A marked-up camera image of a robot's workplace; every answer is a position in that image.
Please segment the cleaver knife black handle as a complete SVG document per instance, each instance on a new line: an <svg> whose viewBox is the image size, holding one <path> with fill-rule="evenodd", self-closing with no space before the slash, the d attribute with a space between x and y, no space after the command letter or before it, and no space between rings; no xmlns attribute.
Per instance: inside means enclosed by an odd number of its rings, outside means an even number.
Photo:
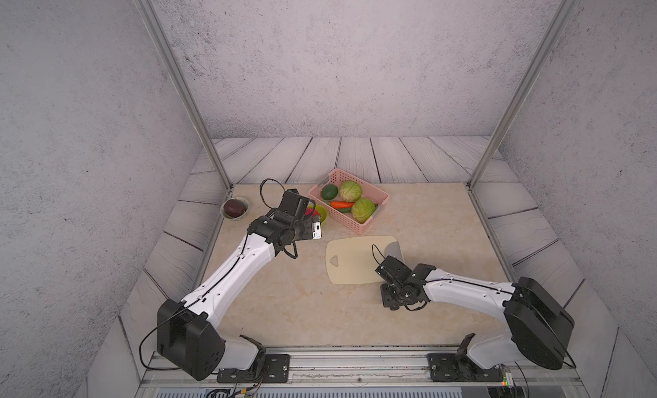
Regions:
<svg viewBox="0 0 657 398"><path fill-rule="evenodd" d="M391 242L390 244L388 244L383 254L385 258L393 257L395 259L398 259L398 261L400 262L404 262L404 256L402 254L399 242Z"/></svg>

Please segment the cream plastic cutting board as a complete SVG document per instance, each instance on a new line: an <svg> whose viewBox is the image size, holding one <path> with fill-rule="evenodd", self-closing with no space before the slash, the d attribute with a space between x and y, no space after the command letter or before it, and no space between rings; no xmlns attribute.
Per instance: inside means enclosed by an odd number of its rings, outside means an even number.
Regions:
<svg viewBox="0 0 657 398"><path fill-rule="evenodd" d="M325 266L333 284L356 285L383 283L376 273L390 246L398 240L390 235L361 236L328 243Z"/></svg>

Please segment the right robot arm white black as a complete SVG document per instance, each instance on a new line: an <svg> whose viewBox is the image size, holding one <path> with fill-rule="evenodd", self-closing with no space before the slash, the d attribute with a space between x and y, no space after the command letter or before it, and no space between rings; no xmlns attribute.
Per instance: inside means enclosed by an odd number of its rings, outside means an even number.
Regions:
<svg viewBox="0 0 657 398"><path fill-rule="evenodd" d="M518 360L559 370L573 365L568 352L575 322L538 281L521 277L515 283L494 283L453 275L434 266L410 269L388 256L376 268L383 279L383 305L417 312L431 302L442 302L482 312L505 323L505 328L469 334L452 359L453 369L473 378L485 370Z"/></svg>

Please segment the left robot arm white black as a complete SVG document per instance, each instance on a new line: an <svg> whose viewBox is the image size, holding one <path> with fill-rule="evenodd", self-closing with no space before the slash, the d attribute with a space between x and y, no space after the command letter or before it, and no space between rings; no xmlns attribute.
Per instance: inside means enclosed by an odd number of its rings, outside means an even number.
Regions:
<svg viewBox="0 0 657 398"><path fill-rule="evenodd" d="M223 337L222 318L252 278L278 254L297 259L299 241L321 237L314 200L287 189L277 207L253 220L238 247L196 290L182 300L166 300L157 311L157 352L202 381L258 382L266 348L247 337Z"/></svg>

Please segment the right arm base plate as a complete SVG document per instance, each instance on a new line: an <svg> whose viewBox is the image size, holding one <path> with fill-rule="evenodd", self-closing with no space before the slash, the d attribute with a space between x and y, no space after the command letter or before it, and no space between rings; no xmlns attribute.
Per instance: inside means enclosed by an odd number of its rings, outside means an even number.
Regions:
<svg viewBox="0 0 657 398"><path fill-rule="evenodd" d="M427 359L433 382L501 383L505 379L501 369L482 369L466 355L429 354Z"/></svg>

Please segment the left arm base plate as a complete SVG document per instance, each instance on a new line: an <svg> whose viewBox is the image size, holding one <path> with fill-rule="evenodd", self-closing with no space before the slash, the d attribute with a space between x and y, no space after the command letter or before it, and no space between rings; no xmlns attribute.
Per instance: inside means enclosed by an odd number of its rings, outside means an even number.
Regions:
<svg viewBox="0 0 657 398"><path fill-rule="evenodd" d="M246 370L223 369L217 374L219 384L285 384L288 381L290 355L260 354Z"/></svg>

